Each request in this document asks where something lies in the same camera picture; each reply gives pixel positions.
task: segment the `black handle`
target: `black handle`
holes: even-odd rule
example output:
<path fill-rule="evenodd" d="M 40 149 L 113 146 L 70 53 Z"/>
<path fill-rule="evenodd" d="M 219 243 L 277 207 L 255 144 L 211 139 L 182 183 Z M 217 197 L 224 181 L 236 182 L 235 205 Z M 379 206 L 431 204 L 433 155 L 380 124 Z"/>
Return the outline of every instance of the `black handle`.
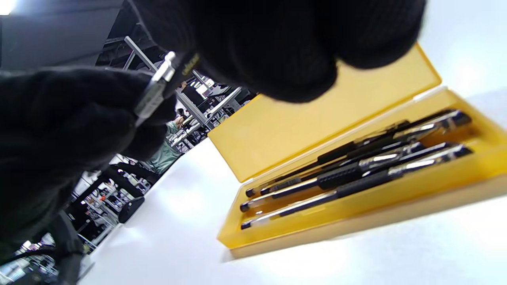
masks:
<path fill-rule="evenodd" d="M 256 194 L 255 190 L 250 188 L 248 190 L 245 191 L 245 195 L 248 197 L 248 198 L 251 198 L 251 197 L 254 197 Z"/>
<path fill-rule="evenodd" d="M 285 217 L 285 216 L 288 216 L 290 214 L 294 214 L 294 213 L 302 211 L 302 210 L 306 210 L 306 209 L 309 209 L 309 208 L 312 208 L 312 207 L 315 207 L 315 206 L 318 206 L 318 205 L 321 205 L 321 204 L 324 204 L 324 203 L 327 203 L 327 202 L 331 202 L 331 201 L 336 200 L 336 199 L 337 199 L 336 195 L 323 196 L 321 199 L 317 199 L 317 200 L 313 200 L 313 201 L 308 201 L 306 203 L 302 202 L 297 207 L 285 210 L 285 211 L 281 212 L 278 215 L 280 217 Z"/>
<path fill-rule="evenodd" d="M 397 142 L 399 142 L 399 141 L 392 138 L 392 134 L 391 134 L 390 136 L 373 141 L 369 144 L 361 146 L 360 148 L 358 148 L 355 151 L 351 151 L 351 152 L 347 153 L 347 158 L 351 159 L 351 158 L 355 158 L 358 156 L 362 156 L 364 154 L 369 154 L 370 152 L 374 152 L 374 151 L 379 150 L 379 149 L 381 149 L 385 146 L 388 146 L 388 145 L 396 144 Z"/>
<path fill-rule="evenodd" d="M 433 113 L 433 114 L 431 114 L 429 116 L 426 116 L 426 117 L 421 118 L 421 119 L 419 119 L 417 121 L 414 121 L 414 122 L 410 123 L 409 125 L 403 126 L 403 128 L 400 128 L 398 131 L 404 131 L 404 130 L 410 129 L 410 128 L 415 127 L 417 125 L 423 124 L 423 123 L 425 123 L 427 121 L 436 119 L 436 118 L 441 117 L 441 116 L 445 116 L 448 113 L 452 113 L 454 111 L 456 111 L 456 109 L 443 109 L 443 110 L 440 110 L 440 111 L 438 111 L 436 113 Z"/>
<path fill-rule="evenodd" d="M 318 185 L 321 189 L 326 190 L 338 185 L 349 183 L 361 178 L 362 170 L 359 162 L 340 167 L 336 170 L 326 172 L 318 176 Z"/>
<path fill-rule="evenodd" d="M 370 151 L 370 152 L 367 152 L 367 153 L 364 153 L 364 154 L 358 154 L 358 155 L 355 153 L 356 151 L 353 151 L 353 152 L 347 154 L 347 158 L 346 159 L 343 159 L 343 160 L 337 161 L 335 163 L 331 163 L 329 165 L 326 165 L 325 167 L 323 167 L 321 169 L 320 173 L 322 173 L 322 172 L 328 172 L 328 171 L 331 171 L 331 170 L 335 170 L 335 169 L 338 169 L 339 167 L 344 167 L 345 165 L 349 165 L 351 163 L 358 162 L 359 160 L 362 160 L 362 159 L 374 157 L 376 155 L 379 155 L 379 154 L 382 154 L 382 153 L 385 153 L 385 152 L 388 152 L 388 151 L 392 151 L 394 149 L 400 148 L 402 146 L 406 146 L 408 144 L 409 143 L 406 142 L 406 141 L 398 141 L 398 142 L 395 142 L 393 144 L 384 146 L 382 148 L 375 149 L 373 151 Z M 305 179 L 306 178 L 314 178 L 314 177 L 317 177 L 317 176 L 318 176 L 318 173 L 317 174 L 311 174 L 311 175 L 305 176 Z"/>
<path fill-rule="evenodd" d="M 330 152 L 327 152 L 323 155 L 319 155 L 317 157 L 318 164 L 325 164 L 335 159 L 338 159 L 342 156 L 345 156 L 347 153 L 354 151 L 357 148 L 355 142 L 351 141 L 348 144 L 342 145 L 341 147 L 334 149 Z"/>
<path fill-rule="evenodd" d="M 285 181 L 284 183 L 280 183 L 278 185 L 275 185 L 273 187 L 264 188 L 264 189 L 261 190 L 261 196 L 267 195 L 267 194 L 269 194 L 271 192 L 278 191 L 280 189 L 284 189 L 284 188 L 290 187 L 292 185 L 296 185 L 296 184 L 301 183 L 301 182 L 302 182 L 301 178 L 296 177 L 296 178 L 293 178 L 293 179 L 291 179 L 289 181 Z"/>
<path fill-rule="evenodd" d="M 273 193 L 273 195 L 271 196 L 271 198 L 278 199 L 278 198 L 281 198 L 281 197 L 285 197 L 285 196 L 291 195 L 291 194 L 296 193 L 296 192 L 300 192 L 300 191 L 303 191 L 303 190 L 306 190 L 306 189 L 310 189 L 312 187 L 317 186 L 317 181 L 316 180 L 313 181 L 313 182 L 308 181 L 307 183 L 305 183 L 303 185 L 300 185 L 299 183 L 296 183 L 293 186 L 294 187 L 291 187 L 290 189 L 284 189 L 281 193 Z"/>
<path fill-rule="evenodd" d="M 338 198 L 346 197 L 355 193 L 359 193 L 366 189 L 392 181 L 393 178 L 389 176 L 388 170 L 367 176 L 360 180 L 352 181 L 342 185 L 336 189 Z"/>
<path fill-rule="evenodd" d="M 313 162 L 313 163 L 311 163 L 311 164 L 308 164 L 307 166 L 303 166 L 303 167 L 301 167 L 301 168 L 299 168 L 299 169 L 297 169 L 297 170 L 294 170 L 294 171 L 292 171 L 291 173 L 288 173 L 288 174 L 285 174 L 285 175 L 283 175 L 283 176 L 280 176 L 280 177 L 276 178 L 276 179 L 275 179 L 275 182 L 282 181 L 282 180 L 284 180 L 284 179 L 286 179 L 286 178 L 289 178 L 289 177 L 291 177 L 291 176 L 294 176 L 294 175 L 300 174 L 300 173 L 302 173 L 303 171 L 307 171 L 307 170 L 312 169 L 312 168 L 314 168 L 314 167 L 316 167 L 316 166 L 318 166 L 318 165 L 319 165 L 319 162 Z"/>

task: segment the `gloved hand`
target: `gloved hand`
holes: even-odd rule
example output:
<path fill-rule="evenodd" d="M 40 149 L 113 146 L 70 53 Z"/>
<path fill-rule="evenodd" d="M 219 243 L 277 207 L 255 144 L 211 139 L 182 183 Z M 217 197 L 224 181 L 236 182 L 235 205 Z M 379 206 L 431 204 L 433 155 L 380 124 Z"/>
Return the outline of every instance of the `gloved hand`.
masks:
<path fill-rule="evenodd" d="M 129 0 L 152 39 L 194 51 L 218 82 L 272 98 L 311 101 L 337 77 L 336 61 L 376 68 L 414 45 L 425 0 Z"/>
<path fill-rule="evenodd" d="M 0 256 L 55 217 L 83 171 L 159 149 L 176 98 L 136 129 L 132 110 L 149 80 L 98 69 L 0 74 Z"/>

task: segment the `white table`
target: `white table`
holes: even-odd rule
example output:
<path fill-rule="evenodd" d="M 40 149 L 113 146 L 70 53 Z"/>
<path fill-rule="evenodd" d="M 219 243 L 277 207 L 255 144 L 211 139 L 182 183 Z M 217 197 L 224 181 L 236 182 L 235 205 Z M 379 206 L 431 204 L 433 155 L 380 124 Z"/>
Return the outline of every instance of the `white table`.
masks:
<path fill-rule="evenodd" d="M 182 122 L 182 125 L 189 124 L 189 123 L 190 123 L 193 119 L 194 119 L 194 116 L 193 116 L 193 115 L 188 116 L 188 118 L 186 118 L 186 119 Z"/>
<path fill-rule="evenodd" d="M 231 86 L 227 86 L 227 87 L 224 87 L 224 88 L 220 88 L 219 86 L 216 86 L 215 88 L 213 88 L 213 90 L 208 94 L 208 96 L 213 96 L 213 95 L 217 95 L 217 94 L 223 94 L 225 92 L 227 92 L 227 90 L 231 89 Z"/>
<path fill-rule="evenodd" d="M 432 0 L 420 42 L 444 83 L 507 127 L 505 11 Z M 216 235 L 239 185 L 203 141 L 101 243 L 80 284 L 507 284 L 507 197 L 231 261 Z"/>

